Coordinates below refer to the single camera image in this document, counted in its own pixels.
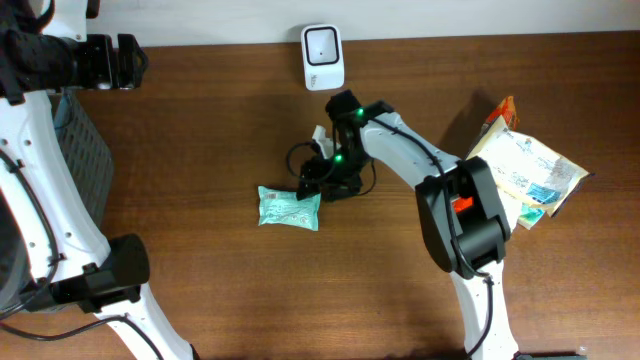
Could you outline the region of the yellow snack bag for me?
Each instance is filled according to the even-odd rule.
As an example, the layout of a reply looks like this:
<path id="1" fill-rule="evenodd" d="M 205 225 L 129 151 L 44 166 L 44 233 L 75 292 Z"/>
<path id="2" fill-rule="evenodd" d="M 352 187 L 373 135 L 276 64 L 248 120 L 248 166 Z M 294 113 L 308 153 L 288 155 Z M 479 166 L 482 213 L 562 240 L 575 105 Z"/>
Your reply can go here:
<path id="1" fill-rule="evenodd" d="M 593 174 L 536 138 L 509 128 L 500 116 L 468 154 L 489 166 L 499 189 L 555 217 Z"/>

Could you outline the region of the small teal tissue pack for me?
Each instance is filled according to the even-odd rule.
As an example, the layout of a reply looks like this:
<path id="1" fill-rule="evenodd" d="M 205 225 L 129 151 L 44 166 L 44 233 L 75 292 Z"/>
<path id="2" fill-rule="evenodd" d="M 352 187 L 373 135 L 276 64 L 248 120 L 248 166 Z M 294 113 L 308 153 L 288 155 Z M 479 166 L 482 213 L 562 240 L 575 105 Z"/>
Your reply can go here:
<path id="1" fill-rule="evenodd" d="M 527 230 L 531 230 L 545 215 L 545 210 L 539 205 L 526 204 L 521 205 L 520 215 L 517 223 Z"/>

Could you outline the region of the orange spaghetti pack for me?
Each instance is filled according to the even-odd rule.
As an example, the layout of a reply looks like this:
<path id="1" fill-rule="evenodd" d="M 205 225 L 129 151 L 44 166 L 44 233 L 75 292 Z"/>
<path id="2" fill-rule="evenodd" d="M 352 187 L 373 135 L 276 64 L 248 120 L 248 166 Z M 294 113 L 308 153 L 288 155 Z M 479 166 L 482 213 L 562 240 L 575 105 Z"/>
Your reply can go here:
<path id="1" fill-rule="evenodd" d="M 507 96 L 504 98 L 489 114 L 481 127 L 481 137 L 488 132 L 489 128 L 499 117 L 503 118 L 509 129 L 514 129 L 519 124 L 513 96 Z"/>

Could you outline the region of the teal wipes pack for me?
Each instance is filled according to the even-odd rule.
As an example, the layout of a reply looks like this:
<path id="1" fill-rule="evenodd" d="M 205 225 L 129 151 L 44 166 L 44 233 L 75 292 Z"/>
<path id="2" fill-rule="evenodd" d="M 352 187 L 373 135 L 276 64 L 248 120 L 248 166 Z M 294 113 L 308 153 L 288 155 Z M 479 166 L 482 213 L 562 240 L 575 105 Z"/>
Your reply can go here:
<path id="1" fill-rule="evenodd" d="M 321 197 L 298 200 L 295 192 L 275 190 L 265 186 L 258 187 L 259 220 L 258 225 L 279 224 L 317 231 L 318 212 Z"/>

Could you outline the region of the white barcode scanner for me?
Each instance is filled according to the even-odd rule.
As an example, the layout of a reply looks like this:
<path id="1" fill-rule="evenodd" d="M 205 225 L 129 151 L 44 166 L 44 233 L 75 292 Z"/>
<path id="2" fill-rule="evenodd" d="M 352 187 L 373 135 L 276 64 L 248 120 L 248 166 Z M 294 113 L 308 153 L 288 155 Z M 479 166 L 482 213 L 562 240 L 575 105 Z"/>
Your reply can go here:
<path id="1" fill-rule="evenodd" d="M 309 91 L 338 89 L 345 82 L 340 30 L 335 25 L 314 24 L 300 35 L 305 86 Z"/>

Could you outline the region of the grey plastic basket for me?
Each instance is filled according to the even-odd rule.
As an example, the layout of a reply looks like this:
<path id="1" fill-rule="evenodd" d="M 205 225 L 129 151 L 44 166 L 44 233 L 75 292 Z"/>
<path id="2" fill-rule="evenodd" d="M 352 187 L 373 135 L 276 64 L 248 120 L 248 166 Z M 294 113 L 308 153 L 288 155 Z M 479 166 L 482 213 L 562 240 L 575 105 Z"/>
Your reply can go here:
<path id="1" fill-rule="evenodd" d="M 111 151 L 73 92 L 49 99 L 62 155 L 87 212 L 100 228 L 114 175 Z"/>

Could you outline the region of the white tube with tan cap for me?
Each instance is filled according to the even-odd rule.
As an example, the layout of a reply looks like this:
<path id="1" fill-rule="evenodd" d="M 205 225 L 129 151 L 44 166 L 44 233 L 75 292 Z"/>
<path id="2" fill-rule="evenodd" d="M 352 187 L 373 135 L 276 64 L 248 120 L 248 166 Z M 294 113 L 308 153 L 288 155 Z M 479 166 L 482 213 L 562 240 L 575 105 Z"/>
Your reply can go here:
<path id="1" fill-rule="evenodd" d="M 500 188 L 497 191 L 506 214 L 509 229 L 514 232 L 521 215 L 522 202 Z"/>

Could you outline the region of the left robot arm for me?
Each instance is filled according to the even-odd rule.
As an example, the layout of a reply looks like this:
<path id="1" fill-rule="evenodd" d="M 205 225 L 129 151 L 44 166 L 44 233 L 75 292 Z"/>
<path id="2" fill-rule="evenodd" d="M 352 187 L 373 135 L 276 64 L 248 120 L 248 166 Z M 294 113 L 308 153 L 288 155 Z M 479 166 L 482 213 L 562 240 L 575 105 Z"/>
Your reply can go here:
<path id="1" fill-rule="evenodd" d="M 132 90 L 146 54 L 131 34 L 91 34 L 96 1 L 1 5 L 1 317 L 77 306 L 139 359 L 193 359 L 150 285 L 134 234 L 100 231 L 113 164 L 75 98 Z"/>

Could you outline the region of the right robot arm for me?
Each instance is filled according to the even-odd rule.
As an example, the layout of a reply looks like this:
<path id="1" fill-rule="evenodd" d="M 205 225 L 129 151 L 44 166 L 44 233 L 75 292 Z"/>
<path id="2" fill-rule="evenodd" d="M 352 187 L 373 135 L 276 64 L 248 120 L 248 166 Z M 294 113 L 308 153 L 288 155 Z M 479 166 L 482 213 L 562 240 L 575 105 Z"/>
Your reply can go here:
<path id="1" fill-rule="evenodd" d="M 325 111 L 331 128 L 316 128 L 307 143 L 313 157 L 292 173 L 297 198 L 359 196 L 366 165 L 389 167 L 414 191 L 425 247 L 454 284 L 467 358 L 517 358 L 503 289 L 511 228 L 488 164 L 438 149 L 383 100 L 362 105 L 346 90 Z"/>

